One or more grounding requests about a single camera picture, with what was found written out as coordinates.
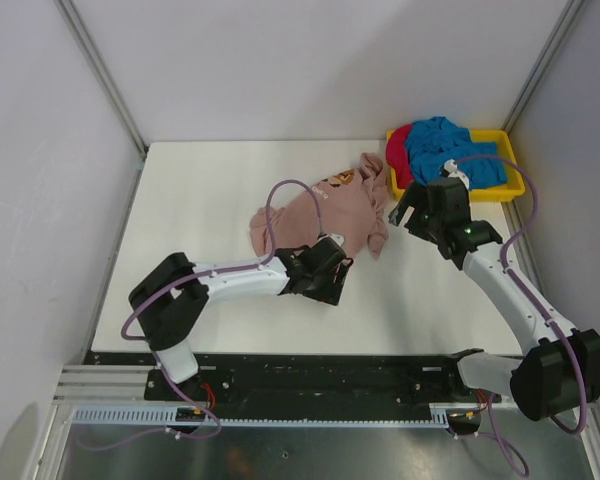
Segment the pink t shirt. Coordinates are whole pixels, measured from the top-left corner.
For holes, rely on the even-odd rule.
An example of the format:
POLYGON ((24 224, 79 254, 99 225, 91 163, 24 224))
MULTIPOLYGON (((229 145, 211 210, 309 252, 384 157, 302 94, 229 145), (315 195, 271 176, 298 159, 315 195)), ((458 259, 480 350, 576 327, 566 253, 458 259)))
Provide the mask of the pink t shirt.
POLYGON ((258 256, 279 248, 314 245, 321 233, 345 237, 347 256, 355 257, 367 248, 380 257, 389 238, 384 212, 389 200, 387 168, 379 156, 364 153, 359 166, 325 178, 302 191, 286 206, 260 208, 250 221, 250 240, 258 256), (276 241, 267 231, 271 215, 276 241))

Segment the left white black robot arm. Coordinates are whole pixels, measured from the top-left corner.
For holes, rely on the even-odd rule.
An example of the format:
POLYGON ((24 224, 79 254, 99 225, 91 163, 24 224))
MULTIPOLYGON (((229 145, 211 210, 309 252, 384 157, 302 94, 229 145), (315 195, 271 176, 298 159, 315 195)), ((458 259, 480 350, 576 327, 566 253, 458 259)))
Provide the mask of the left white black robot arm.
POLYGON ((235 264, 194 263, 182 252, 166 257, 129 294, 142 340, 177 398, 194 397, 201 387, 199 363, 188 337, 205 308, 243 297, 300 295, 339 304, 354 260, 331 237, 312 246, 277 248, 273 253, 235 264))

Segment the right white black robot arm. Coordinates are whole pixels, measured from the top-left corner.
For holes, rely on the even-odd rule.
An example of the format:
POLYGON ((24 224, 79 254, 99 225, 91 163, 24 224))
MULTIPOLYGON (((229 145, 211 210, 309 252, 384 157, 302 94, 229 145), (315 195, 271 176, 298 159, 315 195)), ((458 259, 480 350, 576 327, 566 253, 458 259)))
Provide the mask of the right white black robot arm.
POLYGON ((441 376, 443 393, 464 401, 476 389, 514 400, 530 420, 586 411, 600 397, 600 335, 561 315, 505 254, 501 235, 471 216, 469 193, 458 178, 409 185, 389 222, 437 246, 486 294, 522 352, 519 359, 479 349, 457 355, 441 376))

